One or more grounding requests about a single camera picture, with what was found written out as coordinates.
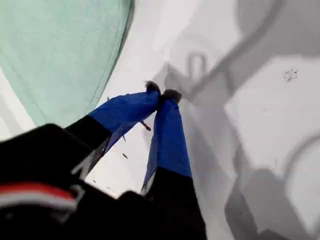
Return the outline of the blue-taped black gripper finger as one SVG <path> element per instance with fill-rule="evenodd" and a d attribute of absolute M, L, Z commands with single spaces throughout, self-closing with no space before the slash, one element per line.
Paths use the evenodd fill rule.
<path fill-rule="evenodd" d="M 205 240 L 206 224 L 196 196 L 178 106 L 181 98 L 173 89 L 160 96 L 142 193 L 155 208 L 161 240 Z"/>
<path fill-rule="evenodd" d="M 71 173 L 84 179 L 118 140 L 156 111 L 160 96 L 159 86 L 147 81 L 144 92 L 110 98 L 67 126 L 66 131 L 92 148 L 89 156 L 79 161 Z"/>

